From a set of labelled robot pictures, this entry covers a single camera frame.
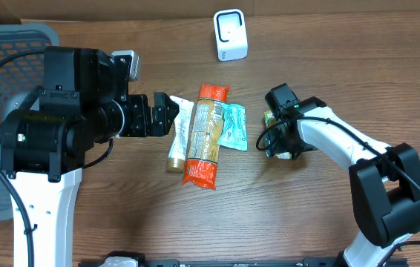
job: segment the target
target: wire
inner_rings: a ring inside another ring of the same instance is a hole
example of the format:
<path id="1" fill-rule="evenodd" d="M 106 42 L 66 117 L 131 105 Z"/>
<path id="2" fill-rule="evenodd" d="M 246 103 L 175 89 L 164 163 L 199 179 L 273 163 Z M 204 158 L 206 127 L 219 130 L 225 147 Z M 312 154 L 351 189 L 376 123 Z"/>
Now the wire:
<path id="1" fill-rule="evenodd" d="M 96 164 L 100 163 L 101 161 L 105 160 L 109 156 L 109 154 L 111 154 L 111 151 L 113 150 L 113 144 L 114 144 L 114 141 L 113 141 L 112 138 L 110 138 L 108 149 L 104 152 L 104 154 L 101 155 L 101 157 L 95 159 L 93 162 L 90 162 L 87 165 L 83 166 L 83 168 L 86 169 L 86 168 L 89 168 L 89 167 L 93 167 Z"/>
<path id="2" fill-rule="evenodd" d="M 270 132 L 272 129 L 276 128 L 279 125 L 282 125 L 282 124 L 288 123 L 288 122 L 294 123 L 294 122 L 296 122 L 298 120 L 313 120 L 313 121 L 325 122 L 325 123 L 328 123 L 328 124 L 331 124 L 331 125 L 334 125 L 334 126 L 340 128 L 342 131 L 344 131 L 346 134 L 348 134 L 350 137 L 352 137 L 355 141 L 359 142 L 368 151 L 374 153 L 376 156 L 378 156 L 381 159 L 383 159 L 398 175 L 400 175 L 403 179 L 405 179 L 406 181 L 408 181 L 420 193 L 420 187 L 419 187 L 419 185 L 415 181 L 413 181 L 413 179 L 411 179 L 411 177 L 409 177 L 403 170 L 401 170 L 400 167 L 398 167 L 395 163 L 393 163 L 391 160 L 389 160 L 387 158 L 387 156 L 383 155 L 382 153 L 378 152 L 376 149 L 372 148 L 370 145 L 368 145 L 368 143 L 366 143 L 364 140 L 362 140 L 360 137 L 358 137 L 352 131 L 350 131 L 349 129 L 347 129 L 345 126 L 341 125 L 338 122 L 334 122 L 331 119 L 324 119 L 324 118 L 312 117 L 312 116 L 303 116 L 301 118 L 285 119 L 285 120 L 279 121 L 279 122 L 275 123 L 274 125 L 272 125 L 271 127 L 268 127 L 258 137 L 258 139 L 256 141 L 256 149 L 258 149 L 258 150 L 265 150 L 265 149 L 260 148 L 259 147 L 259 144 L 260 144 L 261 139 L 263 138 L 263 136 L 266 133 Z M 395 253 L 396 250 L 401 249 L 401 247 L 406 246 L 406 245 L 420 245 L 420 240 L 404 241 L 404 242 L 395 244 L 390 249 L 390 251 L 385 255 L 385 257 L 381 260 L 381 262 L 378 264 L 378 267 L 382 267 L 391 258 L 391 256 Z"/>
<path id="3" fill-rule="evenodd" d="M 8 56 L 0 60 L 0 67 L 2 67 L 6 63 L 11 62 L 14 59 L 17 59 L 19 57 L 39 54 L 39 53 L 44 53 L 44 50 L 29 50 L 29 51 L 24 51 L 24 52 L 20 52 L 20 53 Z M 22 220 L 24 221 L 24 228 L 25 228 L 24 234 L 26 235 L 26 238 L 27 238 L 28 266 L 33 267 L 34 265 L 33 237 L 32 237 L 33 229 L 30 225 L 30 218 L 27 214 L 27 210 L 25 209 L 24 203 L 22 202 L 16 189 L 13 187 L 13 185 L 10 183 L 9 179 L 5 176 L 5 174 L 1 171 L 1 169 L 0 169 L 0 180 L 4 184 L 5 188 L 9 191 L 14 201 L 16 202 L 17 208 L 19 209 L 19 212 L 22 216 Z"/>

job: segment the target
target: orange packet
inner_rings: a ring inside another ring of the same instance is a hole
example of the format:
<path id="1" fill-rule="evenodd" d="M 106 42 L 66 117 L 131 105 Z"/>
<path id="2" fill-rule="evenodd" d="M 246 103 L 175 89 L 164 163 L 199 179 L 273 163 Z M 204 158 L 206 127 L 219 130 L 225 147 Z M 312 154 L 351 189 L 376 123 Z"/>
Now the orange packet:
<path id="1" fill-rule="evenodd" d="M 190 181 L 201 188 L 217 189 L 217 144 L 223 130 L 223 108 L 230 86 L 202 84 L 194 115 L 186 172 L 182 184 Z"/>

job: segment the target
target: green and white package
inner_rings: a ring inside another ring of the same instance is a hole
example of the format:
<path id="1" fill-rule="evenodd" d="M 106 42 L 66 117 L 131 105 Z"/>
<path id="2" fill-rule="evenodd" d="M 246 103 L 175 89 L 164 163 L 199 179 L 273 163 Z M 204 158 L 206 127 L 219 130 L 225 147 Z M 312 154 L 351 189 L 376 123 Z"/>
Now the green and white package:
<path id="1" fill-rule="evenodd" d="M 241 151 L 248 150 L 245 107 L 222 103 L 223 132 L 217 144 Z"/>

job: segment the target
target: orange package seal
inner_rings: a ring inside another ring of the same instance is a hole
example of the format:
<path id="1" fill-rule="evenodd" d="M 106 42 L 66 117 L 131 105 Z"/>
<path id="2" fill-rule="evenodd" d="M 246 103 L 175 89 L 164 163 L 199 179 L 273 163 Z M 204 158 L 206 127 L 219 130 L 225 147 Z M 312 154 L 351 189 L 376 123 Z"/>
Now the orange package seal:
<path id="1" fill-rule="evenodd" d="M 201 188 L 217 189 L 217 144 L 223 130 L 223 108 L 230 86 L 202 84 L 195 111 L 186 172 L 182 184 L 190 181 Z"/>

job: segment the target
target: wooden table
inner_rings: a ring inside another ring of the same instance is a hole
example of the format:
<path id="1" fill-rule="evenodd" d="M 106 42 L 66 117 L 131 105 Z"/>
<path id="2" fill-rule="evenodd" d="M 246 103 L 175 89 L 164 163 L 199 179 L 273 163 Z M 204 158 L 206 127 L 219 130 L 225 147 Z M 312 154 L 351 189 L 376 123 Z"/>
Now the wooden table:
<path id="1" fill-rule="evenodd" d="M 344 170 L 320 151 L 285 161 L 255 149 L 264 95 L 284 82 L 369 136 L 407 142 L 420 155 L 420 12 L 247 18 L 249 55 L 233 62 L 217 60 L 211 19 L 52 27 L 64 46 L 138 52 L 142 75 L 130 93 L 197 101 L 201 82 L 229 84 L 229 102 L 248 116 L 249 150 L 220 149 L 216 191 L 165 172 L 173 134 L 117 139 L 110 157 L 84 172 L 75 265 L 113 250 L 151 259 L 287 260 L 345 249 L 358 227 Z M 97 145 L 88 161 L 105 149 Z M 12 236 L 12 222 L 0 222 L 0 266 L 12 264 Z M 396 256 L 420 266 L 420 247 Z"/>

